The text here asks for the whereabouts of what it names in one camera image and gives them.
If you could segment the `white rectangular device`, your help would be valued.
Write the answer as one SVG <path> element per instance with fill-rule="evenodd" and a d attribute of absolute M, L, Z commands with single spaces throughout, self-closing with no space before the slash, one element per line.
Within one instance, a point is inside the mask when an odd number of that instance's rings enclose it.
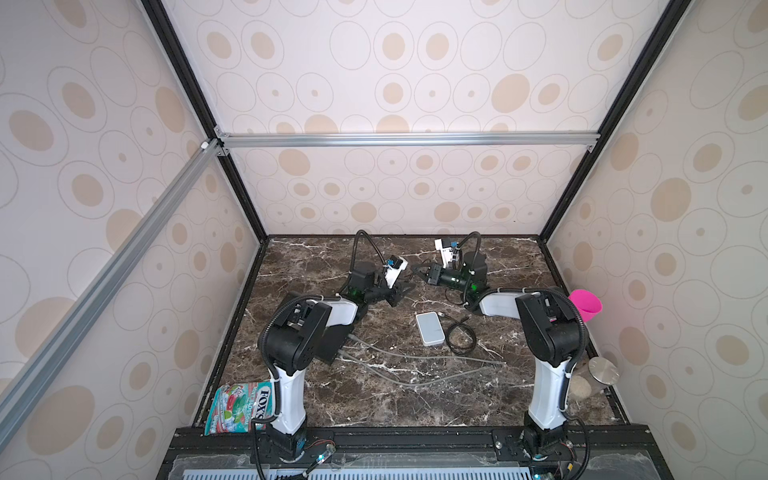
<path fill-rule="evenodd" d="M 417 314 L 416 323 L 421 341 L 425 346 L 440 346 L 444 344 L 445 332 L 441 325 L 440 316 L 436 312 Z"/>

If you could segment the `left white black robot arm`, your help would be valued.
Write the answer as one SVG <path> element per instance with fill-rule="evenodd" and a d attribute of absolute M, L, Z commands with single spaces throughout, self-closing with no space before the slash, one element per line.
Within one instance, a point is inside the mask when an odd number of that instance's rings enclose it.
<path fill-rule="evenodd" d="M 369 307 L 396 306 L 413 285 L 399 277 L 402 256 L 384 256 L 368 232 L 353 240 L 345 282 L 331 296 L 288 293 L 262 331 L 258 348 L 270 374 L 273 413 L 252 420 L 265 427 L 270 444 L 285 459 L 299 458 L 307 441 L 306 371 L 316 358 L 330 364 Z"/>

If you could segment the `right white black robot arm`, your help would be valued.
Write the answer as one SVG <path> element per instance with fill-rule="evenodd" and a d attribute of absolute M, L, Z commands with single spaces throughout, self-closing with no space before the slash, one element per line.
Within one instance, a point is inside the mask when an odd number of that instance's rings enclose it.
<path fill-rule="evenodd" d="M 560 290 L 490 286 L 481 240 L 477 232 L 459 242 L 437 239 L 441 261 L 416 265 L 412 271 L 429 285 L 459 292 L 461 305 L 472 314 L 520 322 L 536 359 L 521 443 L 530 458 L 539 460 L 547 448 L 566 439 L 570 380 L 586 352 L 588 332 L 578 308 Z"/>

